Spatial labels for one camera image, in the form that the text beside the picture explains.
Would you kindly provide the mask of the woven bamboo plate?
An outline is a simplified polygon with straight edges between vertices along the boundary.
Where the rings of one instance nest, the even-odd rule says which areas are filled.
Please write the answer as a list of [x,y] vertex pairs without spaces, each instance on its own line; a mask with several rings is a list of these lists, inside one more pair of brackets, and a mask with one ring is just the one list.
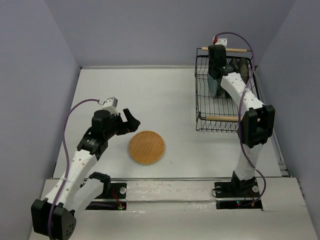
[[150,165],[163,156],[165,141],[158,133],[145,130],[132,137],[128,149],[131,158],[135,162]]

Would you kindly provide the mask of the large black striped plate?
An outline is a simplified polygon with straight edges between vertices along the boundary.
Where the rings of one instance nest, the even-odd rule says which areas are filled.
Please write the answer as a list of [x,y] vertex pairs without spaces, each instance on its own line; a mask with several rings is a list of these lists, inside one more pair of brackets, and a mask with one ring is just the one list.
[[238,70],[242,80],[244,81],[245,84],[247,84],[250,78],[250,70],[249,70],[247,59],[245,57],[241,57],[240,60],[238,61]]

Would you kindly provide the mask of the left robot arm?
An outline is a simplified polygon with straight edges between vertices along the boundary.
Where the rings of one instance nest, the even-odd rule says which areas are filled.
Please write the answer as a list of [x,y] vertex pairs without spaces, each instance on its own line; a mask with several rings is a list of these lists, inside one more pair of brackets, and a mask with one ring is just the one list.
[[31,205],[33,231],[51,240],[68,240],[77,224],[76,216],[96,197],[110,194],[109,175],[89,171],[99,161],[113,136],[135,132],[141,124],[125,108],[126,121],[116,110],[101,109],[94,112],[91,126],[80,140],[73,159],[52,190],[44,199]]

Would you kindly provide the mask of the black wire dish rack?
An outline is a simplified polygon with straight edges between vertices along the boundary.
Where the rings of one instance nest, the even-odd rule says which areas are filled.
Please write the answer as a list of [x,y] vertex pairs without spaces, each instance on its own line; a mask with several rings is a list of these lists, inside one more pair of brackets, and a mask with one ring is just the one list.
[[[230,95],[224,90],[220,97],[211,97],[208,86],[209,53],[208,47],[202,48],[207,54],[199,54],[195,61],[195,103],[196,103],[196,130],[216,132],[238,131],[238,107]],[[238,61],[241,57],[226,54],[227,63],[232,58]],[[247,57],[249,80],[246,86],[260,100],[256,86],[255,68]]]

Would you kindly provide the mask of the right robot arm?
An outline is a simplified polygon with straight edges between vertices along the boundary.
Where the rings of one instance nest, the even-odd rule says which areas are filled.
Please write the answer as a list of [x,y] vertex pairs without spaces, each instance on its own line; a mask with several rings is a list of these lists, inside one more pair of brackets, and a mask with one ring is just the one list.
[[221,193],[242,196],[255,185],[256,165],[263,145],[273,134],[275,108],[260,101],[243,81],[239,69],[227,62],[221,44],[208,47],[208,74],[238,107],[238,137],[241,147],[231,181],[217,185]]

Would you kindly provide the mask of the small black striped plate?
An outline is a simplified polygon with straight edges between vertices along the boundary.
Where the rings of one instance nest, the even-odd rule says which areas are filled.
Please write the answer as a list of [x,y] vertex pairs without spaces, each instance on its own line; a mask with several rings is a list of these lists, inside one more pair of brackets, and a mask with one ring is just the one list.
[[237,70],[239,69],[239,62],[235,57],[231,58],[228,64]]

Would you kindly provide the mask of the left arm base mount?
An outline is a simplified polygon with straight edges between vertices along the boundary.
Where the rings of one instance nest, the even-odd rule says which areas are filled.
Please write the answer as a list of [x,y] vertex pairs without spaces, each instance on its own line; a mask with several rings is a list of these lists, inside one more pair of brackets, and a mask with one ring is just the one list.
[[86,210],[125,211],[127,209],[126,194],[127,183],[112,182],[109,191],[103,191],[86,207]]

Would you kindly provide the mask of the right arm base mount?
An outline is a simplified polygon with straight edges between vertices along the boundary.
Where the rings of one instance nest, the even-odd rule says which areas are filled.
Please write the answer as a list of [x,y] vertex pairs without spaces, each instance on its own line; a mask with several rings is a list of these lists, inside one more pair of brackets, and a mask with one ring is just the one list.
[[256,177],[239,180],[233,172],[230,181],[214,183],[211,195],[216,199],[218,210],[263,209]]

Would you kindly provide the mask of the teal plate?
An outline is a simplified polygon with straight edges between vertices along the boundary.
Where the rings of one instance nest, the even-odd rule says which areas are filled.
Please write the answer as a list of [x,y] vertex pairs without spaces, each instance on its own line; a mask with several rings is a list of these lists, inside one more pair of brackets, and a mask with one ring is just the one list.
[[207,74],[207,82],[209,88],[209,94],[212,98],[221,97],[224,94],[224,89],[218,84],[216,79],[208,73]]

